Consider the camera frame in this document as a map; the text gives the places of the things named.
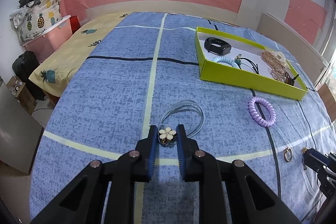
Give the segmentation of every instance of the floor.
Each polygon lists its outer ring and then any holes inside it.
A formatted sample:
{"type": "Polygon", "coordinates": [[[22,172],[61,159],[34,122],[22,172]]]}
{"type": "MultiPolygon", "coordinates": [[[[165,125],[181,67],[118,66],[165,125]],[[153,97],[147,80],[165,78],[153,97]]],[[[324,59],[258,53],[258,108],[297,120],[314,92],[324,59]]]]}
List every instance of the floor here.
{"type": "MultiPolygon", "coordinates": [[[[37,102],[31,116],[45,128],[53,112],[53,105],[49,100],[37,102]]],[[[0,197],[18,223],[30,223],[30,181],[31,176],[0,162],[0,197]]]]}

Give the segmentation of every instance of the white stripe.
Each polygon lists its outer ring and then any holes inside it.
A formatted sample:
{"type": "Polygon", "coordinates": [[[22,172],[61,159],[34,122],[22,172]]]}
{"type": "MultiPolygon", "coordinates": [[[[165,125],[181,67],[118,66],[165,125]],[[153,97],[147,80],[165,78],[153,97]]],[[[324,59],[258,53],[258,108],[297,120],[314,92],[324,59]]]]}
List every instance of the white stripe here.
{"type": "MultiPolygon", "coordinates": [[[[331,128],[331,126],[320,128],[319,130],[315,131],[312,135],[315,136],[316,134],[322,132],[323,130],[329,129],[329,128],[331,128]]],[[[290,147],[294,147],[294,146],[297,146],[297,145],[309,140],[310,138],[311,138],[311,136],[308,135],[308,136],[306,136],[306,137],[304,137],[300,140],[292,142],[289,145],[290,145],[290,147]]],[[[288,147],[288,145],[284,145],[284,146],[276,148],[275,151],[278,153],[278,152],[281,152],[281,151],[285,150],[285,148],[287,148],[287,147],[288,147]]],[[[242,155],[218,157],[216,159],[222,160],[222,161],[227,161],[227,162],[233,162],[234,160],[238,160],[238,159],[239,160],[252,160],[252,159],[256,159],[256,158],[260,158],[260,157],[265,157],[265,156],[268,156],[268,155],[272,155],[272,150],[265,150],[265,151],[249,153],[249,154],[242,154],[242,155]]]]}
{"type": "MultiPolygon", "coordinates": [[[[329,129],[333,127],[333,125],[331,124],[330,126],[326,126],[326,127],[322,127],[319,130],[315,131],[312,135],[315,136],[316,134],[329,129]]],[[[114,153],[114,152],[109,152],[109,151],[105,151],[105,150],[101,150],[98,148],[93,148],[81,143],[76,143],[70,140],[67,140],[63,137],[57,136],[55,134],[52,134],[51,132],[48,131],[44,131],[43,135],[49,139],[52,139],[54,141],[57,141],[59,143],[62,143],[66,146],[72,147],[74,149],[86,152],[86,153],[90,153],[93,155],[97,155],[97,156],[101,156],[101,157],[105,157],[111,160],[117,160],[122,154],[118,154],[118,153],[114,153]]],[[[290,143],[289,145],[284,145],[281,147],[276,148],[276,152],[281,152],[283,151],[285,148],[287,148],[287,146],[289,147],[294,147],[297,146],[307,140],[309,140],[311,138],[310,135],[305,136],[304,138],[297,140],[295,142],[290,143]]],[[[265,151],[259,151],[259,152],[255,152],[255,153],[249,153],[249,154],[242,154],[242,155],[232,155],[232,156],[224,156],[224,157],[217,157],[216,159],[218,160],[222,160],[222,161],[227,161],[227,162],[232,162],[234,160],[240,159],[240,160],[252,160],[255,158],[260,158],[260,157],[264,157],[264,156],[268,156],[272,154],[272,150],[265,150],[265,151]]],[[[157,158],[155,160],[155,165],[174,165],[174,166],[178,166],[179,165],[179,160],[178,159],[159,159],[157,158]]]]}
{"type": "Polygon", "coordinates": [[[94,147],[91,147],[91,146],[87,146],[87,145],[84,145],[84,144],[81,144],[81,143],[76,143],[76,142],[67,140],[63,137],[52,134],[51,132],[48,132],[48,131],[44,131],[43,135],[45,137],[48,137],[48,138],[54,140],[54,141],[62,143],[66,146],[69,146],[69,147],[72,147],[72,148],[75,148],[77,150],[80,150],[80,151],[83,151],[83,152],[86,152],[86,153],[90,153],[90,154],[93,154],[93,155],[102,156],[104,158],[108,158],[108,159],[111,159],[111,160],[117,160],[122,155],[122,154],[118,154],[118,153],[94,148],[94,147]]]}
{"type": "MultiPolygon", "coordinates": [[[[143,139],[148,137],[148,132],[150,128],[152,102],[153,102],[154,85],[155,85],[155,77],[156,77],[156,66],[158,62],[161,37],[162,37],[162,32],[163,32],[163,26],[165,25],[166,16],[167,14],[165,14],[162,18],[160,31],[159,31],[159,35],[157,36],[155,50],[154,50],[151,74],[149,77],[149,84],[148,84],[148,91],[147,91],[145,114],[143,117],[143,125],[142,125],[142,138],[143,139]]],[[[144,193],[144,183],[143,184],[138,183],[136,186],[135,203],[134,203],[134,224],[142,223],[143,193],[144,193]]]]}
{"type": "Polygon", "coordinates": [[[196,29],[190,28],[190,27],[180,27],[180,28],[175,28],[175,29],[166,29],[164,28],[164,30],[178,30],[178,29],[187,29],[187,30],[191,30],[196,32],[196,29]]]}
{"type": "Polygon", "coordinates": [[[127,28],[127,27],[139,27],[139,28],[149,28],[149,29],[160,29],[159,27],[148,27],[148,26],[140,26],[140,25],[119,26],[119,27],[114,27],[114,28],[117,29],[117,28],[127,28]]]}
{"type": "Polygon", "coordinates": [[[163,26],[165,24],[166,16],[167,16],[167,14],[165,14],[162,18],[161,27],[160,27],[159,35],[157,36],[155,50],[154,50],[154,56],[153,56],[152,67],[151,67],[151,74],[150,74],[150,77],[149,77],[149,84],[148,84],[148,91],[147,91],[145,114],[144,114],[143,125],[142,125],[142,139],[147,138],[148,132],[149,132],[149,127],[150,127],[150,120],[151,120],[151,113],[152,113],[152,101],[153,101],[155,76],[156,76],[156,66],[157,66],[157,62],[158,62],[161,37],[162,37],[163,26]]]}
{"type": "MultiPolygon", "coordinates": [[[[114,27],[114,28],[116,29],[116,28],[128,28],[128,27],[138,27],[138,28],[148,28],[148,29],[161,29],[161,27],[149,27],[149,26],[140,26],[140,25],[119,26],[119,27],[114,27]]],[[[188,29],[188,30],[196,32],[196,29],[193,29],[193,28],[190,28],[190,27],[179,27],[179,28],[174,28],[174,29],[162,28],[162,30],[178,30],[178,29],[188,29]]]]}

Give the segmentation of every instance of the pink storage box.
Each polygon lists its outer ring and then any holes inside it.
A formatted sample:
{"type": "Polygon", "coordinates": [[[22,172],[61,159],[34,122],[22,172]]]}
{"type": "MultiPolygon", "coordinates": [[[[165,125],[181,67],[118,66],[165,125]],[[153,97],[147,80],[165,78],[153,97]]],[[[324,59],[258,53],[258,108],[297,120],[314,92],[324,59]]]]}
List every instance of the pink storage box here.
{"type": "Polygon", "coordinates": [[[39,37],[26,42],[23,46],[36,54],[42,63],[53,52],[72,36],[70,16],[65,16],[60,22],[45,30],[39,37]]]}

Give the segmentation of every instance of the light blue cord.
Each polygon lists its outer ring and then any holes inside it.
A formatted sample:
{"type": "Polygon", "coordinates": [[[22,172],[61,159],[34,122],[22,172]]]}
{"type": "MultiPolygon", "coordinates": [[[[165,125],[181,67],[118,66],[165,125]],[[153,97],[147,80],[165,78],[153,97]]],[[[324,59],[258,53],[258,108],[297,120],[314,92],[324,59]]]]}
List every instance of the light blue cord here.
{"type": "Polygon", "coordinates": [[[216,63],[226,63],[226,64],[229,64],[231,67],[239,69],[239,66],[236,64],[235,61],[225,56],[217,56],[213,58],[211,61],[216,62],[216,63]]]}
{"type": "Polygon", "coordinates": [[[185,100],[185,101],[180,101],[172,106],[162,115],[160,122],[159,122],[159,129],[165,129],[165,126],[163,124],[164,120],[167,119],[170,115],[176,113],[176,112],[181,112],[181,111],[190,111],[190,109],[195,109],[199,115],[201,116],[201,120],[196,126],[194,130],[192,130],[190,133],[187,133],[186,135],[188,138],[194,137],[196,134],[198,134],[203,125],[204,125],[204,112],[201,106],[196,103],[195,101],[192,100],[185,100]]]}

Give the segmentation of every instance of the box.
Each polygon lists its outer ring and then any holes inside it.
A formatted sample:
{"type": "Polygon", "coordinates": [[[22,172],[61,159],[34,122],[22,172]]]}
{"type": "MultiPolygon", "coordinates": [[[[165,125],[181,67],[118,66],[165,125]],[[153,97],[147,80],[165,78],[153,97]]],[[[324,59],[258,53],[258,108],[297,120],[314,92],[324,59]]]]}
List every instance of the box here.
{"type": "Polygon", "coordinates": [[[324,103],[331,122],[334,122],[336,120],[336,98],[331,89],[334,90],[328,87],[327,84],[323,84],[318,90],[318,94],[324,103]]]}
{"type": "MultiPolygon", "coordinates": [[[[14,88],[16,80],[17,79],[13,76],[7,83],[7,87],[14,88]]],[[[22,86],[20,86],[19,90],[16,91],[14,97],[19,101],[20,105],[29,113],[29,115],[33,113],[37,102],[26,87],[26,83],[22,83],[22,86]]]]}
{"type": "Polygon", "coordinates": [[[28,41],[23,46],[36,54],[37,60],[42,63],[64,42],[72,36],[70,16],[45,30],[39,37],[28,41]]]}
{"type": "MultiPolygon", "coordinates": [[[[300,77],[295,80],[296,86],[291,86],[280,81],[274,80],[263,75],[257,75],[254,72],[240,70],[231,66],[215,63],[208,60],[204,54],[204,46],[201,43],[201,37],[218,37],[223,40],[231,39],[236,42],[243,43],[242,46],[252,48],[255,51],[264,51],[267,49],[254,41],[225,33],[213,29],[197,27],[195,34],[195,44],[197,51],[197,59],[199,64],[199,74],[201,80],[223,83],[228,85],[240,86],[247,89],[260,90],[267,93],[272,93],[284,96],[291,99],[301,100],[307,93],[307,87],[300,77]]],[[[290,62],[289,71],[292,75],[297,75],[290,62]]]]}
{"type": "Polygon", "coordinates": [[[74,34],[81,27],[78,16],[70,17],[71,31],[74,34]]]}

